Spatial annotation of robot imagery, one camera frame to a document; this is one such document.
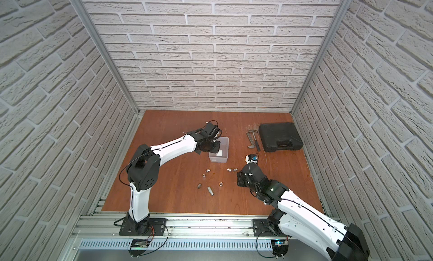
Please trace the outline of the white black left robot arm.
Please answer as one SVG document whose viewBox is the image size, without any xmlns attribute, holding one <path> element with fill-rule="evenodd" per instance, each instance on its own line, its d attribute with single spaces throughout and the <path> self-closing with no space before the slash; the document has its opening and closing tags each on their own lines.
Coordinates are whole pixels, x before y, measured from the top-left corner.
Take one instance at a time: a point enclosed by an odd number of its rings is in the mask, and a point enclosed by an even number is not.
<svg viewBox="0 0 433 261">
<path fill-rule="evenodd" d="M 140 145 L 131 162 L 124 167 L 130 187 L 130 208 L 123 226 L 129 224 L 139 234 L 150 228 L 149 199 L 159 177 L 160 167 L 186 153 L 218 153 L 222 130 L 213 121 L 182 137 L 156 146 Z"/>
</svg>

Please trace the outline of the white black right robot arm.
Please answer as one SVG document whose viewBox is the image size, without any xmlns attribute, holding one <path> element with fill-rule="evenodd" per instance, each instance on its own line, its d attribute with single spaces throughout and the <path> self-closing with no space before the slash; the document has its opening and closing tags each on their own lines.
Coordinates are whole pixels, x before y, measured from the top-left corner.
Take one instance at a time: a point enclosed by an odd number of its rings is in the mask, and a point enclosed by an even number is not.
<svg viewBox="0 0 433 261">
<path fill-rule="evenodd" d="M 237 173 L 237 185 L 274 210 L 268 217 L 271 233 L 294 237 L 329 261 L 367 261 L 370 250 L 362 230 L 319 212 L 277 180 L 265 176 L 255 162 Z"/>
</svg>

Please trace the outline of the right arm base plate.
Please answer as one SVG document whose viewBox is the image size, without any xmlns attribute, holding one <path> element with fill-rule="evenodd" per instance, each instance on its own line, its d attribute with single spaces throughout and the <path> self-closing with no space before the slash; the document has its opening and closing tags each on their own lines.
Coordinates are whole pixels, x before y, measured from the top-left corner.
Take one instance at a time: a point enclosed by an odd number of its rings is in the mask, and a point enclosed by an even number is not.
<svg viewBox="0 0 433 261">
<path fill-rule="evenodd" d="M 252 220 L 254 236 L 285 237 L 279 227 L 268 219 L 255 218 Z"/>
</svg>

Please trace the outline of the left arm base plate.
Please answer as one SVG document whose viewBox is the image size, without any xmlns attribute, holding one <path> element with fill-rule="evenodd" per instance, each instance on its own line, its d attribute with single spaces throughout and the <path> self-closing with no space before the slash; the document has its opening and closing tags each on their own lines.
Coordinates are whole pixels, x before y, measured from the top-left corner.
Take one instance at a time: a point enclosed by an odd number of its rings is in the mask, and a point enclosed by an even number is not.
<svg viewBox="0 0 433 261">
<path fill-rule="evenodd" d="M 148 218 L 136 223 L 132 218 L 126 218 L 121 225 L 120 236 L 149 236 L 154 232 L 156 237 L 167 234 L 165 226 L 166 218 Z"/>
</svg>

